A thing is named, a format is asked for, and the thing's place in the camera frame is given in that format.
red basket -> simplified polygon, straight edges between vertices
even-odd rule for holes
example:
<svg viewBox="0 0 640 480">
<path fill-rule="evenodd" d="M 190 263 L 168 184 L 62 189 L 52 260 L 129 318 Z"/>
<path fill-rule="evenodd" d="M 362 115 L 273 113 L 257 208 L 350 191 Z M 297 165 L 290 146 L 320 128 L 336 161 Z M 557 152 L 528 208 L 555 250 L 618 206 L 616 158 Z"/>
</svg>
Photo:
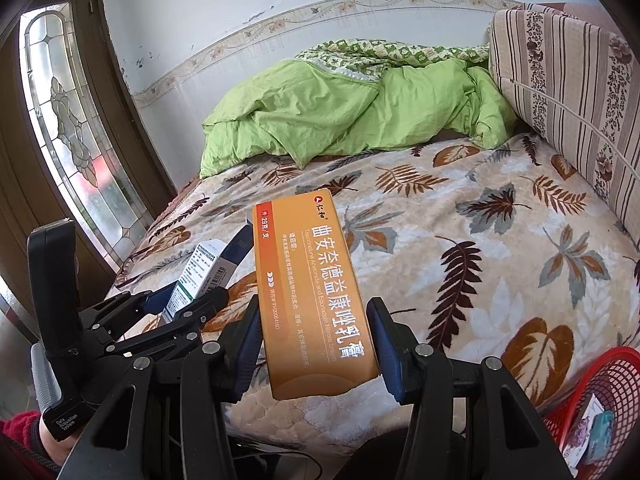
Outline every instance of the red basket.
<svg viewBox="0 0 640 480">
<path fill-rule="evenodd" d="M 640 353 L 626 346 L 605 352 L 588 368 L 573 393 L 543 416 L 560 449 L 564 448 L 575 416 L 591 394 L 614 414 L 611 447 L 604 459 L 578 468 L 580 480 L 595 480 L 604 473 L 640 415 Z"/>
</svg>

green quilt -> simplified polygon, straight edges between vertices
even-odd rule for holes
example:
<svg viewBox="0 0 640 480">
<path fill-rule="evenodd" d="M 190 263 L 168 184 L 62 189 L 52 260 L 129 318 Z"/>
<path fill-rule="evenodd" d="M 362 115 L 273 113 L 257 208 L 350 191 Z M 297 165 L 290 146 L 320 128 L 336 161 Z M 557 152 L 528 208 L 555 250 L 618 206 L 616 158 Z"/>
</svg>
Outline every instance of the green quilt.
<svg viewBox="0 0 640 480">
<path fill-rule="evenodd" d="M 444 48 L 382 40 L 329 41 L 231 89 L 203 122 L 200 176 L 258 155 L 396 150 L 443 128 L 494 148 L 516 119 L 482 68 L 488 47 Z"/>
</svg>

floral bedspread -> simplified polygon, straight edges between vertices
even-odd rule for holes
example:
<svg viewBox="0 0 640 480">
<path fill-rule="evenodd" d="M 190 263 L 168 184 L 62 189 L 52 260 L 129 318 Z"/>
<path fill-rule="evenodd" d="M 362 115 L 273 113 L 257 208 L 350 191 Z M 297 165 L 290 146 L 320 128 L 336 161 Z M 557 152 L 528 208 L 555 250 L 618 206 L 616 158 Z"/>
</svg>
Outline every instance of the floral bedspread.
<svg viewBox="0 0 640 480">
<path fill-rule="evenodd" d="M 117 276 L 118 290 L 178 278 L 201 240 L 228 241 L 254 203 L 331 190 L 364 301 L 451 357 L 499 356 L 543 408 L 606 349 L 636 346 L 640 259 L 591 186 L 542 138 L 492 152 L 463 139 L 400 152 L 314 160 L 261 155 L 194 183 L 149 230 Z M 256 291 L 249 254 L 208 337 L 239 319 Z M 152 328 L 143 320 L 137 330 Z M 462 423 L 464 409 L 456 405 Z M 264 357 L 249 391 L 226 409 L 231 433 L 287 447 L 349 452 L 407 425 L 382 377 L 338 397 L 276 401 Z"/>
</svg>

stained glass window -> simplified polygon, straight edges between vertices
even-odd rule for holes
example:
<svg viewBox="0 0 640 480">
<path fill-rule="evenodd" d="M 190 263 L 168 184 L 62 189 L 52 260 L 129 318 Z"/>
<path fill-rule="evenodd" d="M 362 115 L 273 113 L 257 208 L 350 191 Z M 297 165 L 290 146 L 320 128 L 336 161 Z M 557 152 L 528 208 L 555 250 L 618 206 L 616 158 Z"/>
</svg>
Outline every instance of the stained glass window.
<svg viewBox="0 0 640 480">
<path fill-rule="evenodd" d="M 76 222 L 117 270 L 152 217 L 98 116 L 69 2 L 22 15 L 20 69 L 31 123 L 53 180 Z"/>
</svg>

patterned pillow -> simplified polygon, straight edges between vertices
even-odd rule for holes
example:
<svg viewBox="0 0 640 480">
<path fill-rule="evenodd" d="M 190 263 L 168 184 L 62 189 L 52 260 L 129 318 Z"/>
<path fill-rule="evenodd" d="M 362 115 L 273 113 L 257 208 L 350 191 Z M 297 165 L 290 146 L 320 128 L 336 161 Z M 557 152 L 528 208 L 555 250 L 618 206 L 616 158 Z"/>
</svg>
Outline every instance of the patterned pillow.
<svg viewBox="0 0 640 480">
<path fill-rule="evenodd" d="M 490 69 L 520 117 L 640 241 L 640 67 L 626 41 L 559 12 L 501 10 Z"/>
</svg>

